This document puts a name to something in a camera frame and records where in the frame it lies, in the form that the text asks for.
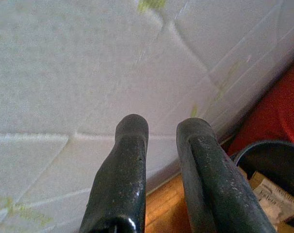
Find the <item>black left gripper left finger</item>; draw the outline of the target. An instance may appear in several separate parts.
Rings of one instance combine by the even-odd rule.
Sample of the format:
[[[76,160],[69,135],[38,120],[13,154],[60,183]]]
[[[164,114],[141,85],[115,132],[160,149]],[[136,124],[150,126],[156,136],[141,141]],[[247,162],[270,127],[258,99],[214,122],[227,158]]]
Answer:
[[[140,115],[117,125],[114,146],[95,175],[79,231],[143,233],[148,123]]]

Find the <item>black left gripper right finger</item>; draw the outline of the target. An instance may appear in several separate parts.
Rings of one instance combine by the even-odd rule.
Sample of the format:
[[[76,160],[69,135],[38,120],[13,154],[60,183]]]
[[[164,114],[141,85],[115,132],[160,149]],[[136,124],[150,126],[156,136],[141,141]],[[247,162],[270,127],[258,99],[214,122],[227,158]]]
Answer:
[[[176,142],[184,198],[194,233],[274,233],[276,230],[211,126],[188,118]]]

